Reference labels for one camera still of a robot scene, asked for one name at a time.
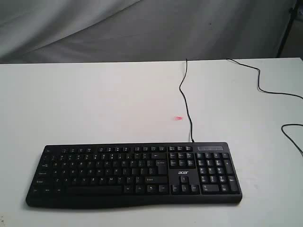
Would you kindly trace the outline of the black acer keyboard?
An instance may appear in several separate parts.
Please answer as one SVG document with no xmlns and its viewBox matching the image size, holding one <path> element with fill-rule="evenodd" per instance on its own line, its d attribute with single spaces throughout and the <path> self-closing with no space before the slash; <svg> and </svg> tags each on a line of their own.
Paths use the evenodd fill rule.
<svg viewBox="0 0 303 227">
<path fill-rule="evenodd" d="M 47 145 L 26 196 L 38 208 L 237 204 L 225 142 Z"/>
</svg>

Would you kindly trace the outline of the grey backdrop cloth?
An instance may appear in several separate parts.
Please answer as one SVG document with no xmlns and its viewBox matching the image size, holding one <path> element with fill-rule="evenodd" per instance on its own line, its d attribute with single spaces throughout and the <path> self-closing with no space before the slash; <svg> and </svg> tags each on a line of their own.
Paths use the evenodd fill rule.
<svg viewBox="0 0 303 227">
<path fill-rule="evenodd" d="M 3 0 L 1 63 L 276 57 L 296 0 Z"/>
</svg>

